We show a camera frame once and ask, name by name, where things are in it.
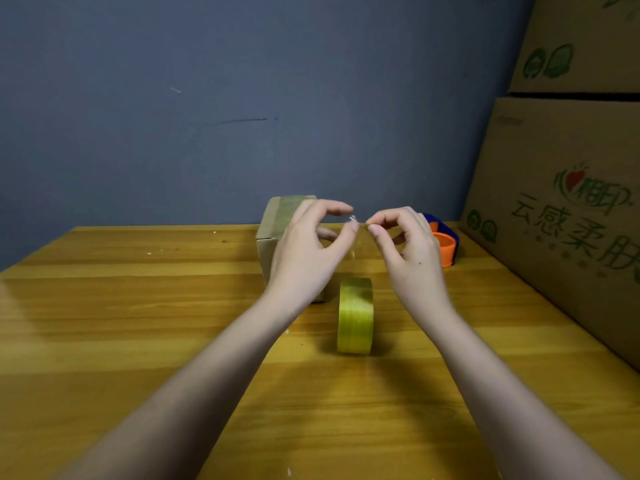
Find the clear packing tape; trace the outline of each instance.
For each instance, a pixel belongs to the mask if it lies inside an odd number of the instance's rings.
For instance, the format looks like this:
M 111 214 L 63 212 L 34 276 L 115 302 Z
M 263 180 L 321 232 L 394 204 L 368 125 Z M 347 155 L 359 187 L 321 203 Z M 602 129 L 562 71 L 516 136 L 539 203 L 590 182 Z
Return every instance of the clear packing tape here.
M 373 286 L 369 278 L 340 281 L 338 352 L 368 354 L 373 341 Z

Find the forearm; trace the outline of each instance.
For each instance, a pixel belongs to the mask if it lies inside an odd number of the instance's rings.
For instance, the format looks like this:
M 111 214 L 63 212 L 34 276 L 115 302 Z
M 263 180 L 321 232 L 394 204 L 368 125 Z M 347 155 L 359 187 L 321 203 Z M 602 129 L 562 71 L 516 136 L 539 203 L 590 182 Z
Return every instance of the forearm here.
M 62 478 L 195 478 L 265 355 L 295 317 L 263 296 Z
M 504 478 L 621 478 L 452 308 L 414 318 L 442 354 Z

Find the hand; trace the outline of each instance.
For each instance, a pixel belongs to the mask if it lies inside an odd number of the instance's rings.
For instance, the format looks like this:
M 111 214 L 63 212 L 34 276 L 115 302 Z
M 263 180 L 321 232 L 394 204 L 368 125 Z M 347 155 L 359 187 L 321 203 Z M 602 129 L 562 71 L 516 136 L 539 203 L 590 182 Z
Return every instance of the hand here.
M 293 214 L 276 247 L 266 293 L 276 296 L 297 317 L 324 289 L 335 268 L 353 244 L 358 222 L 351 217 L 340 235 L 318 227 L 327 214 L 340 216 L 353 207 L 334 200 L 305 200 Z M 318 240 L 334 241 L 324 248 Z
M 440 245 L 424 215 L 411 207 L 380 210 L 367 225 L 385 260 L 396 295 L 410 315 L 414 319 L 424 314 L 432 318 L 450 311 Z M 396 226 L 403 232 L 391 239 L 386 229 Z M 396 245 L 405 241 L 400 254 Z

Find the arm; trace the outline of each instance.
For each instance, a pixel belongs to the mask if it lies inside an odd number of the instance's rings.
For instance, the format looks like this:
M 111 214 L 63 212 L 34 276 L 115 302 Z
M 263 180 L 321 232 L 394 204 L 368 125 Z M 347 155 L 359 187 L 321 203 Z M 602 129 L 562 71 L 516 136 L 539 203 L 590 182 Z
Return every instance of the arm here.
M 340 236 L 318 228 L 320 220 L 352 210 L 342 202 L 304 201 L 278 243 L 258 302 L 60 478 L 196 478 L 271 346 L 324 288 L 355 240 L 355 220 Z M 318 235 L 334 243 L 325 249 Z
M 410 207 L 383 210 L 367 224 L 398 298 L 442 354 L 505 479 L 622 478 L 456 313 L 439 244 L 422 214 Z M 404 233 L 392 240 L 385 229 L 395 226 Z M 395 244 L 404 241 L 400 255 Z

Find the person's right arm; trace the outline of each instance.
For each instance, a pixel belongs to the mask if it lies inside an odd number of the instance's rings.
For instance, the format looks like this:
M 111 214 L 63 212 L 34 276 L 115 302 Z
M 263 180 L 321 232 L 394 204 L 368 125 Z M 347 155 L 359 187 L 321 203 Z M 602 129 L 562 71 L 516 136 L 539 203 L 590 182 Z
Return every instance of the person's right arm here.
M 394 290 L 436 345 L 505 479 L 620 479 L 458 315 L 442 273 L 439 244 L 410 207 L 367 221 Z M 386 229 L 399 226 L 392 239 Z M 406 241 L 402 255 L 396 244 Z

